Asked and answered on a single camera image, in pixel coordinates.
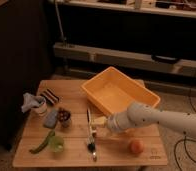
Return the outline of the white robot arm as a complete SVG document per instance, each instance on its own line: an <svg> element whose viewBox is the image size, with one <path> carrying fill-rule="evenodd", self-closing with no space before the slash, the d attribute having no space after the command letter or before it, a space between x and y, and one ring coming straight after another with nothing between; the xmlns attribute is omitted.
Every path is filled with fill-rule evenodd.
<svg viewBox="0 0 196 171"><path fill-rule="evenodd" d="M98 117L90 122L91 126L106 127L113 133L151 124L159 124L196 139L196 114L159 110L139 102L132 103L122 112Z"/></svg>

